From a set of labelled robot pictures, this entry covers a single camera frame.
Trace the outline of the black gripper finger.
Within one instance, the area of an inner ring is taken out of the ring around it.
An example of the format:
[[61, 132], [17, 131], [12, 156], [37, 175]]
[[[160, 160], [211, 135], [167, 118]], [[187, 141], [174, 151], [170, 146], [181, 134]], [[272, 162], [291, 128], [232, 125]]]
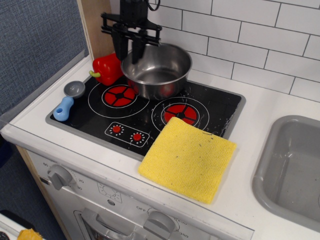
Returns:
[[145, 46], [147, 44], [146, 32], [139, 32], [132, 39], [132, 63], [136, 64], [143, 57]]
[[128, 28], [120, 23], [112, 26], [111, 37], [116, 57], [123, 61], [128, 55]]

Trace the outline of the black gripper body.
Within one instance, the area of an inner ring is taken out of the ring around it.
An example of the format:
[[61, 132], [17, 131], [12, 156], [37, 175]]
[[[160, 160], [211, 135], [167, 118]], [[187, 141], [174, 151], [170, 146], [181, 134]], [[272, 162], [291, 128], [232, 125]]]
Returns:
[[148, 20], [148, 11], [156, 11], [158, 7], [152, 8], [148, 0], [121, 0], [119, 14], [101, 14], [101, 31], [111, 35], [113, 25], [122, 24], [128, 29], [128, 41], [139, 32], [146, 32], [146, 44], [158, 46], [162, 27]]

